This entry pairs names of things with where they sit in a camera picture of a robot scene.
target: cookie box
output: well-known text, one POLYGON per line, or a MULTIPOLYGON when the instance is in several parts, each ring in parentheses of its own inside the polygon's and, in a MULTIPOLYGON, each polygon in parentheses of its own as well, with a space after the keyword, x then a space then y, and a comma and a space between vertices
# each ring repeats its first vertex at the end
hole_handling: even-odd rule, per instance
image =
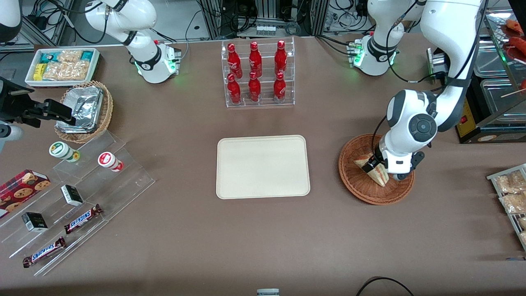
POLYGON ((46 175, 24 170, 5 184, 0 185, 0 218, 15 210, 39 191, 50 185, 46 175))

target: yellow label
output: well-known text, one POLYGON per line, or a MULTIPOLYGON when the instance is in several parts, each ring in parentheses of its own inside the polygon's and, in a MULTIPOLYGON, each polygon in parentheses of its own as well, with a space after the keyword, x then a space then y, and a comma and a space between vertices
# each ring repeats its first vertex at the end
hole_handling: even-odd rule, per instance
POLYGON ((47 64, 36 64, 35 73, 33 73, 33 80, 42 81, 42 75, 46 71, 47 64))
POLYGON ((465 116, 468 119, 468 121, 457 124, 457 130, 459 131, 459 135, 461 137, 467 135, 476 128, 475 119, 473 119, 473 114, 471 114, 471 110, 469 109, 468 101, 465 100, 464 111, 462 112, 462 116, 465 116))

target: brown tabletop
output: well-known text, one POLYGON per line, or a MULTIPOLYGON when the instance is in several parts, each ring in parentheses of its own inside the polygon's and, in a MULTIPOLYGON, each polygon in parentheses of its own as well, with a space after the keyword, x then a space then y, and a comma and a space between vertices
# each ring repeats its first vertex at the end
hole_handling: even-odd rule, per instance
MULTIPOLYGON (((100 47, 96 78, 115 104, 109 129, 158 181, 44 277, 23 272, 0 244, 0 294, 354 295, 384 275, 415 295, 525 295, 526 262, 504 261, 522 254, 521 245, 485 179, 526 162, 524 144, 460 145, 454 130, 440 133, 404 200, 361 202, 339 178, 340 149, 371 133, 399 90, 433 86, 391 72, 370 77, 315 38, 295 42, 296 105, 265 110, 225 107, 220 42, 192 43, 181 74, 158 85, 137 74, 124 47, 100 47), (217 198, 220 139, 288 134, 307 140, 307 196, 217 198)), ((399 74, 423 76, 430 44, 407 34, 399 47, 399 74)), ((58 139, 53 124, 23 126, 24 138, 5 145, 0 182, 58 162, 47 152, 58 139)), ((377 294, 405 295, 377 282, 362 296, 377 294)))

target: coca-cola bottle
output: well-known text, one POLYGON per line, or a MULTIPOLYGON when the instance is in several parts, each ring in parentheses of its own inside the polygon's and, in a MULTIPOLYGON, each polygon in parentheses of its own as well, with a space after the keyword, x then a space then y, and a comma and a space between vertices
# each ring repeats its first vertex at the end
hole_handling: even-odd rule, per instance
POLYGON ((263 64, 261 62, 261 53, 258 50, 258 43, 255 41, 250 42, 248 61, 250 62, 250 70, 256 72, 257 77, 261 77, 263 75, 263 64))
POLYGON ((279 72, 285 72, 287 69, 287 52, 285 52, 285 41, 283 40, 278 41, 278 50, 274 56, 274 63, 276 75, 279 72))
POLYGON ((285 100, 285 87, 287 83, 283 81, 283 72, 276 74, 276 81, 274 81, 274 102, 281 104, 285 100))
POLYGON ((256 72, 250 72, 250 81, 248 82, 248 89, 250 90, 250 99, 257 103, 261 99, 261 83, 259 83, 256 72))
POLYGON ((233 43, 227 45, 228 48, 228 67, 230 72, 233 73, 237 79, 243 77, 243 71, 241 70, 241 59, 236 53, 236 47, 233 43))
POLYGON ((232 73, 228 73, 227 78, 227 89, 230 100, 232 101, 232 104, 239 105, 241 104, 241 89, 239 88, 239 84, 232 73))

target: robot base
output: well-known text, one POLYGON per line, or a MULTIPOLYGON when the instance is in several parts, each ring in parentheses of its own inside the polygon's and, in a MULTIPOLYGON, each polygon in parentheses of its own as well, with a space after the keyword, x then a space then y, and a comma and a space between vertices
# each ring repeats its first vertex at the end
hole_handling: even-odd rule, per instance
MULTIPOLYGON (((379 76, 389 69, 389 64, 386 62, 387 55, 382 56, 385 57, 384 62, 378 62, 367 48, 369 39, 371 39, 371 36, 365 36, 362 39, 356 39, 354 43, 347 46, 347 53, 353 55, 349 57, 349 64, 351 68, 358 68, 367 75, 379 76)), ((391 60, 389 61, 391 65, 395 59, 395 55, 396 52, 391 56, 391 60)))
POLYGON ((157 46, 161 50, 161 59, 151 70, 141 69, 135 63, 139 74, 149 83, 161 83, 172 75, 179 74, 181 51, 165 44, 158 44, 157 46))

